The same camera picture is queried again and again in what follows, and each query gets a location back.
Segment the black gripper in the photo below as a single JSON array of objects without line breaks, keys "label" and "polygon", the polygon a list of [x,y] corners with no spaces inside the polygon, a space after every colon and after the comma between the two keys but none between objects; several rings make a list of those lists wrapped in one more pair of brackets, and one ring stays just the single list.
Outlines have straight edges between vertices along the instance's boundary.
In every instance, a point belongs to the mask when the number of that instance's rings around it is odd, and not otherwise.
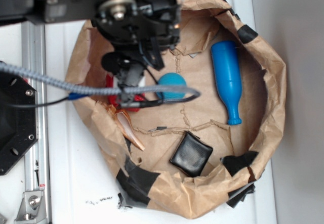
[{"label": "black gripper", "polygon": [[117,78],[116,103],[121,108],[146,108],[161,104],[136,101],[148,67],[164,68],[161,52],[174,49],[180,40],[180,6],[177,0],[108,0],[99,7],[93,26],[113,45],[101,65]]}]

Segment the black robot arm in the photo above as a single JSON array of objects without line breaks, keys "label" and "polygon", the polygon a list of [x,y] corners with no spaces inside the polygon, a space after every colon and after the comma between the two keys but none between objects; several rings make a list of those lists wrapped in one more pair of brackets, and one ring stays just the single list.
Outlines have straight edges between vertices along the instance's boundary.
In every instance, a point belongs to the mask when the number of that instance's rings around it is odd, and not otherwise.
[{"label": "black robot arm", "polygon": [[137,102],[139,83],[148,67],[161,70],[160,53],[180,40],[177,0],[1,0],[1,25],[29,21],[50,24],[89,19],[114,47],[102,67],[117,77],[116,96],[122,108],[161,105]]}]

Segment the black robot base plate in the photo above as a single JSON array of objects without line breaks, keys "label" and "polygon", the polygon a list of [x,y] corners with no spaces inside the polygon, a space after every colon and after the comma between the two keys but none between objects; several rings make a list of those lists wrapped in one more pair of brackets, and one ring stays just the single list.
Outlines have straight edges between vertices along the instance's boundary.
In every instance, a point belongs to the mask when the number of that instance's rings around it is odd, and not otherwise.
[{"label": "black robot base plate", "polygon": [[37,91],[22,77],[1,72],[1,176],[6,175],[37,141]]}]

